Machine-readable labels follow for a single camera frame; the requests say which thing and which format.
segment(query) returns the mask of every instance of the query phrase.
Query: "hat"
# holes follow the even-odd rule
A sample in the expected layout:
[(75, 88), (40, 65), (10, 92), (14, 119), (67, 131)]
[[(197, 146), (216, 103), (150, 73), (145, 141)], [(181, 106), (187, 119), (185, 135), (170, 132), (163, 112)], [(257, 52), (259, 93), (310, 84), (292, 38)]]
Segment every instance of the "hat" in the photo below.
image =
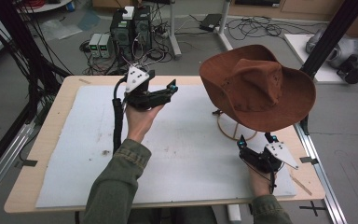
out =
[(200, 67), (212, 103), (245, 127), (264, 133), (305, 118), (315, 103), (310, 77), (282, 66), (267, 48), (251, 45), (217, 54)]

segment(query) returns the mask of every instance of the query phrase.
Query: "hand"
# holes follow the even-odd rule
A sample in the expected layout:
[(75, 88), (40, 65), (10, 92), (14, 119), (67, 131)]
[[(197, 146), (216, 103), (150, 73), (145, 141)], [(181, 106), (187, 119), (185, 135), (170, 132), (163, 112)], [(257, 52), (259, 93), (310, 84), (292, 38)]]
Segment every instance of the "hand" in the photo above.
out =
[(150, 130), (154, 118), (163, 106), (159, 105), (150, 110), (140, 111), (127, 105), (126, 115), (129, 125), (127, 138), (141, 143), (144, 140), (145, 134)]
[(254, 168), (253, 165), (248, 164), (249, 176), (251, 181), (251, 188), (255, 197), (270, 194), (270, 174), (264, 174)]

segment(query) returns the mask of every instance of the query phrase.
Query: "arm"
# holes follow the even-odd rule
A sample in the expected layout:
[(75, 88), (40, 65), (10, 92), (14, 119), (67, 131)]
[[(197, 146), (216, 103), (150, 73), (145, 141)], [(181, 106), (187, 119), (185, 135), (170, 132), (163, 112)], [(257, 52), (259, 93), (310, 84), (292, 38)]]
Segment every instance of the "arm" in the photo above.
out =
[(269, 193), (269, 180), (266, 179), (269, 175), (257, 173), (253, 166), (249, 167), (249, 174), (255, 196), (252, 201), (254, 223), (292, 223), (289, 215), (283, 210), (275, 196)]
[(132, 201), (151, 152), (141, 142), (162, 106), (148, 111), (127, 107), (129, 133), (91, 187), (83, 223), (127, 223)]

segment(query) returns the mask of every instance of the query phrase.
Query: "person's left hand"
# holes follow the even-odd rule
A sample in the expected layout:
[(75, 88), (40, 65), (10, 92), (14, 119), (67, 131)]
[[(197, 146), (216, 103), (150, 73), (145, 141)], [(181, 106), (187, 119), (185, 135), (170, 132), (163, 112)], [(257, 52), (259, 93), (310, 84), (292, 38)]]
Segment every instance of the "person's left hand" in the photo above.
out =
[(127, 138), (141, 143), (144, 140), (145, 134), (150, 130), (153, 120), (157, 113), (164, 107), (164, 105), (156, 106), (150, 110), (137, 110), (134, 107), (127, 105), (126, 115), (129, 125), (129, 132)]

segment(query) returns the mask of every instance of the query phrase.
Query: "hat brim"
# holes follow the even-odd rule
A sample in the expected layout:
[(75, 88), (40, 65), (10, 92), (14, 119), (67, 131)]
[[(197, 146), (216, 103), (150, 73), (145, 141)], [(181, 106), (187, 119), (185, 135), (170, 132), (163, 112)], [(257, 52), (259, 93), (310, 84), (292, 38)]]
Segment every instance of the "hat brim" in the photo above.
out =
[(206, 60), (200, 67), (200, 76), (213, 104), (238, 123), (260, 132), (274, 132), (305, 118), (313, 107), (316, 90), (310, 77), (296, 69), (282, 67), (282, 96), (267, 111), (239, 111), (222, 96), (220, 85), (240, 59), (277, 62), (264, 46), (252, 45), (230, 50)]

